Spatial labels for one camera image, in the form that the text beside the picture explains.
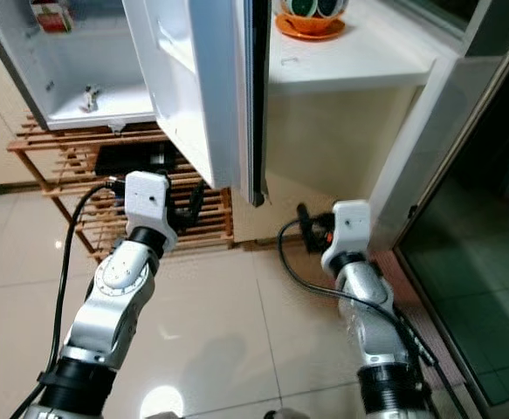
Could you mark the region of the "white fridge compartment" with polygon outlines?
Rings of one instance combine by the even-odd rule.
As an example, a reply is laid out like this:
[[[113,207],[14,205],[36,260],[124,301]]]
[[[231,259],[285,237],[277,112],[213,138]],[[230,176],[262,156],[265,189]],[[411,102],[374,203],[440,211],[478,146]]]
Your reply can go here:
[[[457,59],[452,37],[399,0],[350,0],[342,21],[330,40],[272,36],[267,197],[234,200],[243,240],[269,237],[300,203],[378,211]]]

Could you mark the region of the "dark glass fridge door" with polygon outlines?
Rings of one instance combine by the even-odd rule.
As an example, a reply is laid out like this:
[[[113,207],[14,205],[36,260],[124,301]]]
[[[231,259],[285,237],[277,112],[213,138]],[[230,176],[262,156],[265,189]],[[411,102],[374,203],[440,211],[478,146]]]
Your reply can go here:
[[[371,201],[483,419],[509,419],[509,0],[382,0],[432,68]]]

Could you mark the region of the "wooden slat rack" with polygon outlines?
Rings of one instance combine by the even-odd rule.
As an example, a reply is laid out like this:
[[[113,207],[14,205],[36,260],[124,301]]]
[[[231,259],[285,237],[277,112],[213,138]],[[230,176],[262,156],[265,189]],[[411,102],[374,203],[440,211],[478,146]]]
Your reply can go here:
[[[103,148],[114,145],[162,145],[170,151],[168,136],[154,122],[127,125],[121,132],[110,127],[47,131],[28,117],[7,150],[33,175],[39,191],[51,199],[65,219],[71,219],[73,199],[107,179],[97,172]],[[74,235],[95,262],[110,254],[126,233],[122,200],[100,191],[87,200]],[[230,247],[234,243],[230,191],[203,189],[198,219],[178,234],[178,251]]]

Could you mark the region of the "flat black box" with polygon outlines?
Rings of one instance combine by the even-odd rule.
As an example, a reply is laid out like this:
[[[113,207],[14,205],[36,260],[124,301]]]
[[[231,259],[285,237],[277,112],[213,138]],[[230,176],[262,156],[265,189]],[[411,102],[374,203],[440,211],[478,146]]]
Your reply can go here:
[[[98,176],[124,176],[134,171],[150,173],[175,170],[177,156],[167,142],[103,145],[95,160]]]

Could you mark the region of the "small clear bottle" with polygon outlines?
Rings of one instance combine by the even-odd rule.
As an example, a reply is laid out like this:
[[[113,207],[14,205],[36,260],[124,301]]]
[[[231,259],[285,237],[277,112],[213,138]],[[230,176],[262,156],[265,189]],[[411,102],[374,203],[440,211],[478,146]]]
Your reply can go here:
[[[84,103],[81,105],[81,111],[86,114],[91,114],[98,109],[97,95],[101,92],[97,86],[86,85],[84,87]]]

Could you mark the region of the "orange bowl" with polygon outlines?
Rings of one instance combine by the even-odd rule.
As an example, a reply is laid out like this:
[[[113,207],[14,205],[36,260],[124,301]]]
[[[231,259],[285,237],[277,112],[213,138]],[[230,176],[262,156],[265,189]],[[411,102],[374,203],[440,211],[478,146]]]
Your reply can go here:
[[[274,0],[273,4],[275,7],[275,27],[283,35],[290,38],[306,41],[333,39],[339,36],[347,27],[345,21],[341,19],[346,9],[338,17],[293,17],[282,12],[282,9],[279,8],[279,0]]]

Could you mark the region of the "green round cup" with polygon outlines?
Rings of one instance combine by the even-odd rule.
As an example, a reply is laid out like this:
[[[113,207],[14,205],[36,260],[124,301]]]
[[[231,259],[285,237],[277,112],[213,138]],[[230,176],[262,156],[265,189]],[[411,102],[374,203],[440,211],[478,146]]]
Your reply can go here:
[[[279,8],[287,16],[312,17],[318,11],[319,0],[279,0]]]
[[[314,17],[338,17],[346,9],[348,0],[314,0]]]

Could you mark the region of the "red white carton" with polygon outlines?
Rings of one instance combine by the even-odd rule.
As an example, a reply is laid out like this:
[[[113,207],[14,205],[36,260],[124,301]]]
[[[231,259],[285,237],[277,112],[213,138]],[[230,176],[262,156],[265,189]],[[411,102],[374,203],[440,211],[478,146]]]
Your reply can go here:
[[[31,12],[36,24],[46,33],[69,33],[74,21],[69,0],[31,0]]]

